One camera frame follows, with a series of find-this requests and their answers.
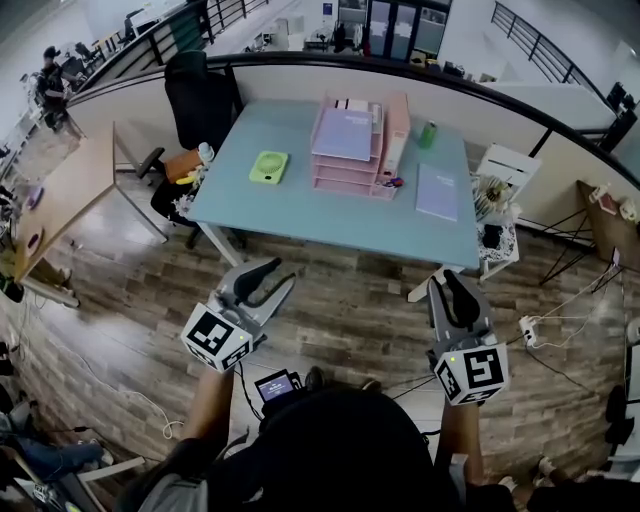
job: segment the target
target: jeans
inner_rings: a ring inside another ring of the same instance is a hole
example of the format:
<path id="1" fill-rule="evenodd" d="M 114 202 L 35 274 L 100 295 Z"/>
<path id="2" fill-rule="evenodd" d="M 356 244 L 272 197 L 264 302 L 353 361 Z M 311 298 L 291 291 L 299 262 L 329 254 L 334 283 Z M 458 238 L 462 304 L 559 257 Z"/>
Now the jeans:
<path id="1" fill-rule="evenodd" d="M 18 438 L 29 467 L 43 481 L 54 481 L 82 469 L 86 463 L 99 461 L 104 453 L 99 444 L 47 446 L 29 438 Z"/>

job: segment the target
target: green container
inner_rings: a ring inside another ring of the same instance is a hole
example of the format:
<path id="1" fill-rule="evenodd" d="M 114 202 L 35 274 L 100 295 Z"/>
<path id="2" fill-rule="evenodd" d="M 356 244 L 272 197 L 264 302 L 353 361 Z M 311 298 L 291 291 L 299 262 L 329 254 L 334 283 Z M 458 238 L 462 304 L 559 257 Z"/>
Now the green container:
<path id="1" fill-rule="evenodd" d="M 420 135 L 419 146 L 422 149 L 429 149 L 431 144 L 433 144 L 433 139 L 436 136 L 436 132 L 438 131 L 438 127 L 433 121 L 427 121 L 422 129 L 422 135 Z"/>

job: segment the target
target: purple notebook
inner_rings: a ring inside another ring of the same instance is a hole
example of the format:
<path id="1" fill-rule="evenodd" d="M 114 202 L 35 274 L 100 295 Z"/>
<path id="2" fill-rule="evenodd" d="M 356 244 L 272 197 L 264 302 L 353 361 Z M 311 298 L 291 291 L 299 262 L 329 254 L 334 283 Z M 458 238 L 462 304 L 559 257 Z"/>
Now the purple notebook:
<path id="1" fill-rule="evenodd" d="M 451 173 L 420 164 L 416 210 L 458 221 L 456 178 Z"/>
<path id="2" fill-rule="evenodd" d="M 371 112 L 325 108 L 311 153 L 368 162 L 372 123 Z"/>

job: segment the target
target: door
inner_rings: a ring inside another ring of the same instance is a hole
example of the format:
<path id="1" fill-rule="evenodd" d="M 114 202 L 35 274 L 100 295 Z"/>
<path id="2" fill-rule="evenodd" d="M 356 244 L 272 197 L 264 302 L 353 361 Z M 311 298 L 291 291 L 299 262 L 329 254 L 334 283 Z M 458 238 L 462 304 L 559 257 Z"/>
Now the door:
<path id="1" fill-rule="evenodd" d="M 403 62 L 409 58 L 409 42 L 414 30 L 416 13 L 417 9 L 415 7 L 397 4 L 389 58 Z"/>
<path id="2" fill-rule="evenodd" d="M 369 24 L 369 44 L 371 55 L 384 57 L 385 42 L 389 29 L 391 4 L 374 0 L 371 3 L 371 22 Z"/>
<path id="3" fill-rule="evenodd" d="M 418 9 L 413 6 L 373 0 L 369 22 L 371 55 L 406 62 L 417 28 Z"/>

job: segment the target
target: light blue table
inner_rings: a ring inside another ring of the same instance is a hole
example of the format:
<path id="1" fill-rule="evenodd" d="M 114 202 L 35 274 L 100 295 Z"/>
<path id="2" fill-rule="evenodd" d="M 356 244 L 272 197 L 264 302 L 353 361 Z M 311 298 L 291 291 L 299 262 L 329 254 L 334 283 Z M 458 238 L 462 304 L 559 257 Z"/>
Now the light blue table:
<path id="1" fill-rule="evenodd" d="M 393 201 L 315 190 L 310 139 L 318 108 L 310 102 L 259 101 L 247 105 L 235 122 L 189 212 L 222 254 L 233 265 L 243 261 L 218 226 L 478 268 L 462 137 L 439 127 L 432 147 L 421 150 L 417 140 L 424 122 L 415 121 L 398 173 L 405 185 Z M 265 150 L 289 154 L 279 185 L 249 181 L 258 153 Z M 416 211 L 420 162 L 456 176 L 457 222 Z"/>

